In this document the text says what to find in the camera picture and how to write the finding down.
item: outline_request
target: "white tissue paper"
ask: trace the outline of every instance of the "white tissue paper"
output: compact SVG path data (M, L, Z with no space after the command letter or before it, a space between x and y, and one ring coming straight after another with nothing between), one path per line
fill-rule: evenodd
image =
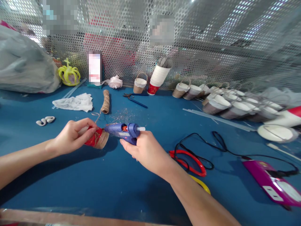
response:
M119 79L118 75L111 77L110 80L106 80L106 82L108 83L109 87L111 87L112 89L117 89L122 87L122 80Z
M85 112L88 112L93 108L91 94L87 93L83 93L76 97L54 100L52 103L57 108L67 110L83 110Z

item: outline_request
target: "pink device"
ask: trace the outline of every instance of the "pink device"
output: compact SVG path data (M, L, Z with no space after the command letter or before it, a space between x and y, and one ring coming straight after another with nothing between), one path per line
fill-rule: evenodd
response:
M248 160L243 165L252 174L257 183L272 201L287 206L301 207L301 195L285 179L277 176L277 171L268 163Z

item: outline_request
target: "blue pliers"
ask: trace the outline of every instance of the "blue pliers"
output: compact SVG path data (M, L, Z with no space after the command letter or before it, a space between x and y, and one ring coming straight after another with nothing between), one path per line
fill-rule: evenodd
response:
M144 105L144 104L142 104L142 103L140 103L140 102L138 102L138 101L136 101L136 100L133 100L132 98L131 98L131 96L148 96L148 94L146 93L146 94L124 94L123 96L124 97L127 97L129 100L131 100L131 101L133 101L133 102L135 102L136 104L139 104L140 106L142 106L142 107L145 107L145 108L148 108L146 105Z

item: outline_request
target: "gray plastic bag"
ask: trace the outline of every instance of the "gray plastic bag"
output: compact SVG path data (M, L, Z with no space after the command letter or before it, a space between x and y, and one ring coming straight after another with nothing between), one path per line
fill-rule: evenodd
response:
M0 89L52 93L60 86L57 66L39 45L0 26Z

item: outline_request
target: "white plastic rod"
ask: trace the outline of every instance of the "white plastic rod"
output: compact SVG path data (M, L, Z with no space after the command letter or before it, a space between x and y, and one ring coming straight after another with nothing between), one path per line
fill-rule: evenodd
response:
M289 155L289 156L291 156L291 157L293 157L293 158L295 158L295 159L301 161L301 159L299 159L298 157L296 157L296 156L294 156L294 155L292 155L292 154L290 154L290 153L288 153L288 152L285 152L285 151L281 150L280 148L278 148L278 147L277 147L276 145L274 145L274 144L267 143L267 146L269 146L270 148L273 148L273 149L275 149L275 150L277 150L277 151L281 151L281 152L283 152L283 153L285 153L285 154L287 154L287 155Z
M247 126L243 126L241 124L238 124L238 123L235 123L235 122L232 122L232 121L228 121L226 119L222 119L222 118L219 118L219 117L215 117L213 115L209 115L209 114L206 114L204 112L201 112L201 111L196 111L196 110L190 110L190 109L184 109L183 110L185 111L188 111L188 112L191 112L191 113L194 113L194 114L197 114L197 115L200 115L200 116L204 116L204 117L207 117L207 118L211 118L211 119L214 119L216 121L220 121L220 122L223 122L225 124L228 124L230 126L234 126L236 128L239 128L239 129L242 129L242 130L245 130L245 131L257 131L257 129L254 129L254 128L251 128L251 127L247 127Z
M87 80L87 78L84 78L79 84L77 84L75 87L73 87L71 90L69 90L69 92L66 93L66 95L62 97L62 99L64 99L64 98L69 98L69 97L73 94L73 92L74 92L78 87L80 87L86 80Z
M145 131L145 127L137 127L138 131Z

